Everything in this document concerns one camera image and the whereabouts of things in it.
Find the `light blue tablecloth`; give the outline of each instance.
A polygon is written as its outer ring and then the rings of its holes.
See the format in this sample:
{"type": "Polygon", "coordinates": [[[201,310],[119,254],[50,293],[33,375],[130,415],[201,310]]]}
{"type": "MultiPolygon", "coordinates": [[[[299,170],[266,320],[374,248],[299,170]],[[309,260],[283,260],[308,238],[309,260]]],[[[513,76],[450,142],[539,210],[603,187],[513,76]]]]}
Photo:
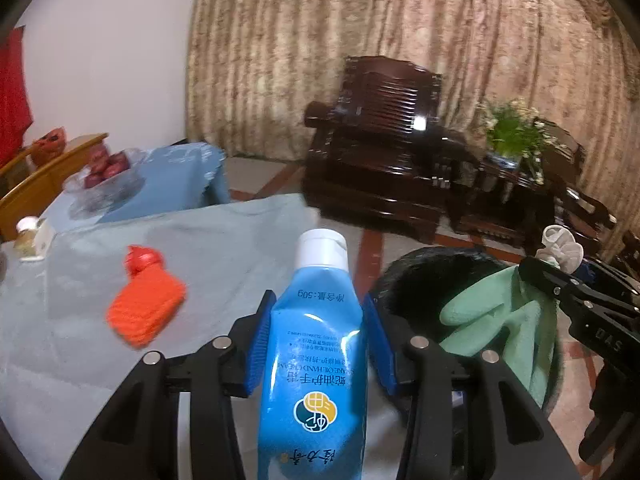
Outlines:
{"type": "Polygon", "coordinates": [[[152,150],[138,171],[142,189],[123,204],[87,216],[74,211],[75,198],[62,192],[44,211],[57,232],[97,223],[230,202],[223,168],[225,154],[205,142],[152,150]]]}
{"type": "MultiPolygon", "coordinates": [[[[58,234],[42,262],[20,263],[12,243],[1,246],[8,265],[0,276],[0,416],[42,480],[60,478],[146,350],[167,357],[194,352],[254,313],[265,289],[281,295],[294,272],[296,240],[317,221],[300,195],[275,195],[58,234]],[[161,251],[188,291],[145,350],[129,348],[104,320],[127,283],[122,260],[129,244],[161,251]]],[[[187,395],[178,410],[180,480],[191,478],[187,395]]],[[[255,480],[260,388],[249,399],[232,399],[232,407],[246,478],[255,480]]],[[[362,480],[396,477],[405,434],[369,370],[362,480]]]]}

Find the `potted plant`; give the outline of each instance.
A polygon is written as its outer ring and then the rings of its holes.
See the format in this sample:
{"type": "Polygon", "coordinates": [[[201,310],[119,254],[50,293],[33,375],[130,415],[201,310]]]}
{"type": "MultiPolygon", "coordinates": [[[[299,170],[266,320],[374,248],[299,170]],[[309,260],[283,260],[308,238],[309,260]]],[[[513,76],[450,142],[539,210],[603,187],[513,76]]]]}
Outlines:
{"type": "Polygon", "coordinates": [[[487,140],[487,157],[503,168],[514,170],[524,158],[538,184],[543,184],[540,148],[545,144],[545,123],[536,120],[538,111],[523,98],[502,105],[480,106],[487,140]]]}

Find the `blue gripper pad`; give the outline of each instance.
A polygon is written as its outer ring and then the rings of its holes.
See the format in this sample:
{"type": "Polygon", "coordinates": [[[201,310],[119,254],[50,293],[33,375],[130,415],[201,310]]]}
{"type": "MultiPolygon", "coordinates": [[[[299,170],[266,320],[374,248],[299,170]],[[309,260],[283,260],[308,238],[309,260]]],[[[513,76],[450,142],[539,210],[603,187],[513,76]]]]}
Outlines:
{"type": "Polygon", "coordinates": [[[398,388],[396,381],[396,367],[394,354],[391,351],[389,339],[380,322],[380,316],[376,310],[373,299],[369,294],[362,303],[364,319],[367,326],[367,336],[369,338],[369,354],[378,373],[378,380],[389,395],[394,395],[398,388]]]}
{"type": "Polygon", "coordinates": [[[271,325],[271,309],[276,303],[276,296],[270,290],[265,293],[260,302],[260,307],[254,316],[258,316],[255,335],[246,356],[246,373],[244,376],[244,388],[247,395],[251,395],[256,386],[260,384],[264,364],[267,359],[267,344],[269,342],[269,328],[271,325]]]}

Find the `tiled floor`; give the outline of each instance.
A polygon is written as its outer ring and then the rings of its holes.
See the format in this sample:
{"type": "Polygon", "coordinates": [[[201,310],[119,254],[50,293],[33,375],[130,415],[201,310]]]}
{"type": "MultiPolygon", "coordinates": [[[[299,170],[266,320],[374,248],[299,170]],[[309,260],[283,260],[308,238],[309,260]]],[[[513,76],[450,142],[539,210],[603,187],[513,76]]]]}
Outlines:
{"type": "MultiPolygon", "coordinates": [[[[267,162],[251,158],[233,157],[225,163],[226,176],[234,200],[253,200],[272,194],[296,193],[301,190],[304,168],[299,164],[267,162]]],[[[319,227],[334,229],[344,235],[349,248],[349,265],[354,285],[362,297],[381,272],[393,261],[424,244],[399,234],[381,232],[358,225],[321,217],[319,227]]],[[[435,243],[443,246],[476,247],[485,250],[508,264],[517,264],[524,252],[488,238],[457,234],[447,218],[436,231],[435,243]]],[[[578,444],[593,413],[589,400],[595,386],[602,359],[591,354],[569,336],[569,319],[559,313],[559,332],[563,353],[562,391],[551,413],[550,421],[569,450],[583,479],[597,480],[610,457],[603,465],[591,467],[578,457],[578,444]]]]}

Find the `small bottle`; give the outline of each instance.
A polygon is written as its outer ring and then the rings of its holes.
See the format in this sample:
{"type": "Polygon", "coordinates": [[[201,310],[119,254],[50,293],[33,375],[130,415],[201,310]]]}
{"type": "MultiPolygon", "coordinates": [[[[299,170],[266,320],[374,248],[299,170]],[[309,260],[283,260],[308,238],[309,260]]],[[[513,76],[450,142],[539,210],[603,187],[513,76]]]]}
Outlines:
{"type": "Polygon", "coordinates": [[[274,305],[267,349],[258,480],[358,480],[367,406],[362,308],[344,237],[298,241],[296,272],[274,305]]]}
{"type": "Polygon", "coordinates": [[[14,240],[14,249],[21,258],[35,258],[36,247],[34,240],[40,221],[37,216],[25,216],[15,226],[18,235],[14,240]]]}

